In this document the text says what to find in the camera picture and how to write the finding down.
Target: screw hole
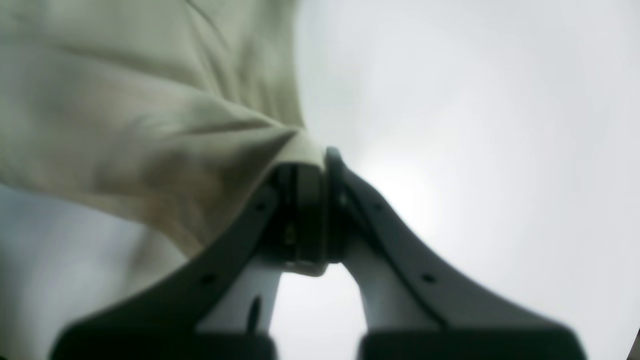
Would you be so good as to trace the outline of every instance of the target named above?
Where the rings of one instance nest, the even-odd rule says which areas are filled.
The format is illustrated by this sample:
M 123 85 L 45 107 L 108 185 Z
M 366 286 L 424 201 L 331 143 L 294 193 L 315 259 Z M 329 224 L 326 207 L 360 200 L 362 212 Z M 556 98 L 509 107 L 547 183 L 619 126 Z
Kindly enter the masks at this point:
M 200 278 L 200 284 L 202 285 L 209 285 L 212 284 L 216 281 L 216 275 L 215 274 L 204 274 L 201 278 Z
M 256 296 L 251 303 L 249 310 L 249 317 L 246 319 L 246 331 L 249 334 L 255 334 L 255 330 L 258 327 L 258 320 L 260 320 L 260 308 L 262 301 L 260 297 Z
M 429 274 L 422 274 L 422 281 L 433 284 L 436 282 L 436 278 Z

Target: beige fabric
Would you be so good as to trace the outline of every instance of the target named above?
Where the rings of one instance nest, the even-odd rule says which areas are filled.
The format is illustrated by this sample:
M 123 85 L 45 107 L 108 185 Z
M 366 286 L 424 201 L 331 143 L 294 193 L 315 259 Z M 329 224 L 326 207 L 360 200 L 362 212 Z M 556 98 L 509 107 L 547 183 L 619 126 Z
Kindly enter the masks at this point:
M 187 255 L 303 130 L 289 0 L 0 0 L 0 181 L 151 225 Z

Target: clamp jaw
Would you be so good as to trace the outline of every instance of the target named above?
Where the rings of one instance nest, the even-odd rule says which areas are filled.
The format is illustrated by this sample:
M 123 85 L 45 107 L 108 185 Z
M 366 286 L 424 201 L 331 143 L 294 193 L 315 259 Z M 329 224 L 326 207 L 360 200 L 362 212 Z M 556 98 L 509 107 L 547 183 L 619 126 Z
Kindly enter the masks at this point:
M 54 360 L 275 360 L 282 272 L 342 262 L 369 332 L 359 360 L 583 360 L 573 332 L 500 298 L 430 251 L 336 149 L 326 171 L 280 165 L 234 224 L 139 295 L 70 326 Z

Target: clamp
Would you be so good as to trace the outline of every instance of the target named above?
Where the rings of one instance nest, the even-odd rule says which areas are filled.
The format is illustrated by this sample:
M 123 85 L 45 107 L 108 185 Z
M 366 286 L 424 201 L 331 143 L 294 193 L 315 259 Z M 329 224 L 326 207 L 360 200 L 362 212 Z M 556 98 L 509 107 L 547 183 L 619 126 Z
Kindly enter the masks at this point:
M 280 275 L 343 263 L 368 333 L 358 360 L 584 360 L 574 333 L 488 291 L 432 252 L 326 152 L 279 165 L 213 244 L 157 285 L 68 327 L 53 360 L 276 360 Z

